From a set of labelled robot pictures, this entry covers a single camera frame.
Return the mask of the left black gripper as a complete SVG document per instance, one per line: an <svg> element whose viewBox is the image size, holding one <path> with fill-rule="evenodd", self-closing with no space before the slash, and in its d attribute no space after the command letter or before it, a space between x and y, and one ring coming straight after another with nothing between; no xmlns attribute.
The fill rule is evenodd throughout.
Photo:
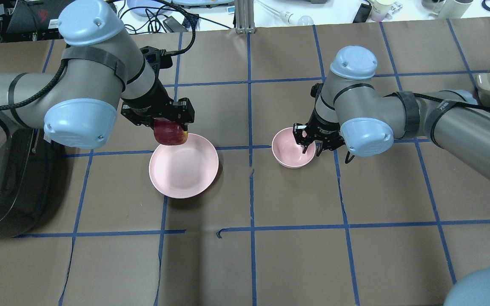
<svg viewBox="0 0 490 306"><path fill-rule="evenodd" d="M151 46L142 47L140 52L144 62L121 94L121 114L136 126L153 128L154 119L165 118L180 123L183 132L188 132L196 116L192 103L188 98L171 98L158 77L161 69L173 65L171 55Z"/></svg>

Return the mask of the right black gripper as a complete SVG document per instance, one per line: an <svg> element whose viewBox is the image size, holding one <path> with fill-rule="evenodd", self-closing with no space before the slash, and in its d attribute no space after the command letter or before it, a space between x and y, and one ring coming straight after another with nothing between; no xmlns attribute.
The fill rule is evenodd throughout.
<svg viewBox="0 0 490 306"><path fill-rule="evenodd" d="M345 145L340 128L339 123L325 124L317 119L311 119L307 124L294 123L292 133L296 143L302 146L302 154L306 154L309 145L314 143L315 155L319 157L322 151L335 151Z"/></svg>

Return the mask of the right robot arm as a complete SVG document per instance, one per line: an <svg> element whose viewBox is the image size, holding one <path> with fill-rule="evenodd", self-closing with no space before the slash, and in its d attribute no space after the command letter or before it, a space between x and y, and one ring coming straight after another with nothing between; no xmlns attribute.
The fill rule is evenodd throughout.
<svg viewBox="0 0 490 306"><path fill-rule="evenodd" d="M490 180L490 107L466 91L397 91L381 96L371 84L377 58L365 47L341 48L323 83L311 89L315 106L306 124L295 123L294 141L305 153L346 146L358 157L389 150L396 140L427 137Z"/></svg>

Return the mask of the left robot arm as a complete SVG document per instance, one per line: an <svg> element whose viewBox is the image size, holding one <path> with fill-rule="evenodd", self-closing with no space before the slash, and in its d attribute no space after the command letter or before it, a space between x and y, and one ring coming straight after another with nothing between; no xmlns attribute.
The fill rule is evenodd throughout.
<svg viewBox="0 0 490 306"><path fill-rule="evenodd" d="M182 145L194 108L169 97L158 78L182 50L138 48L103 0L76 0L58 17L68 47L54 74L0 73L0 149L19 129L39 129L66 147L96 149L110 138L119 102L135 125L152 128L160 145Z"/></svg>

